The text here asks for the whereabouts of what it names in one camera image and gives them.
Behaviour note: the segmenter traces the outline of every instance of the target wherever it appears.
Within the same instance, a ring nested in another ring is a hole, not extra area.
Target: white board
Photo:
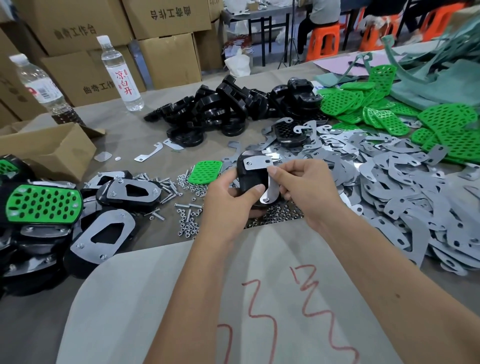
[[[72,304],[57,364],[140,364],[192,242],[114,256]],[[216,363],[401,363],[327,243],[303,220],[248,229],[226,269]]]

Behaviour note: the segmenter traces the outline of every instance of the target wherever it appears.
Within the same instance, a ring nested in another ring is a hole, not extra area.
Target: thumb
[[[262,184],[258,184],[245,192],[240,198],[244,200],[245,203],[249,204],[249,207],[252,207],[252,205],[257,202],[260,197],[262,197],[264,192],[265,186]]]
[[[267,170],[268,174],[275,180],[275,182],[281,186],[284,186],[287,190],[291,190],[297,177],[279,167],[270,166],[267,167]]]

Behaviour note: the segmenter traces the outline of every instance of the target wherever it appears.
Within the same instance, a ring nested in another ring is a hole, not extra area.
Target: bottle cap
[[[108,44],[112,44],[110,42],[110,38],[108,36],[98,36],[96,37],[96,39],[98,40],[98,42],[100,43],[100,45],[102,46],[106,46]]]
[[[18,65],[29,63],[27,56],[24,55],[23,53],[15,54],[14,56],[10,56],[9,58],[13,63]]]

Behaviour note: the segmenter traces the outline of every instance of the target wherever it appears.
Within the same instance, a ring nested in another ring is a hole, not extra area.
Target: gray shirt
[[[340,18],[340,0],[313,0],[310,20],[315,24],[338,22]]]

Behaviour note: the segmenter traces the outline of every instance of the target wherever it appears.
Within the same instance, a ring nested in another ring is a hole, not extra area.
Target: tripod
[[[283,64],[285,67],[290,67],[292,66],[292,57],[293,57],[293,49],[295,48],[295,53],[297,54],[297,60],[294,62],[294,66],[299,64],[300,61],[299,61],[299,52],[298,52],[298,49],[297,49],[297,45],[295,44],[295,38],[294,38],[294,35],[295,35],[295,0],[292,0],[292,28],[291,28],[291,31],[290,31],[290,39],[288,40],[288,43],[287,43],[287,46],[285,47],[285,52],[283,53],[282,55],[282,59],[280,61],[280,63],[278,64],[278,70],[280,69],[280,66]],[[288,54],[288,47],[290,46],[290,58],[288,60],[288,66],[287,64],[284,62],[285,61],[285,58],[287,57],[287,54]]]

